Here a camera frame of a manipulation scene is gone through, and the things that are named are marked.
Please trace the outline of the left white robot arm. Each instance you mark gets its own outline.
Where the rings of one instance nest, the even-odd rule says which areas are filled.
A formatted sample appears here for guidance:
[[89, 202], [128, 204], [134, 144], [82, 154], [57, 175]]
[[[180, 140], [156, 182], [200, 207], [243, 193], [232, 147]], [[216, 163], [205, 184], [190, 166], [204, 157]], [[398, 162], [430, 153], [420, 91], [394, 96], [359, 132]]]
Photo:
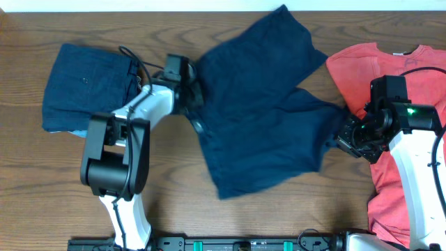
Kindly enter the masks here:
[[201, 101], [191, 64], [165, 68], [128, 104], [91, 117], [81, 182], [107, 209], [115, 231], [112, 241], [95, 243], [91, 250], [151, 249], [152, 228], [141, 195], [148, 178], [151, 130], [164, 117], [187, 111], [189, 101]]

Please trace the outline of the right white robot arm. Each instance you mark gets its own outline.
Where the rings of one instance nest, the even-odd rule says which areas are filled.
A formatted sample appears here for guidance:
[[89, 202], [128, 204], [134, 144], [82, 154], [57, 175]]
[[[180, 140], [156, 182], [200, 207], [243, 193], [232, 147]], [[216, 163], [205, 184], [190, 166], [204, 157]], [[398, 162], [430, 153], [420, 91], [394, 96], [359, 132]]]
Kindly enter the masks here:
[[367, 117], [351, 115], [338, 147], [371, 164], [389, 151], [401, 177], [410, 220], [411, 250], [445, 249], [445, 161], [443, 133], [433, 106], [382, 102]]

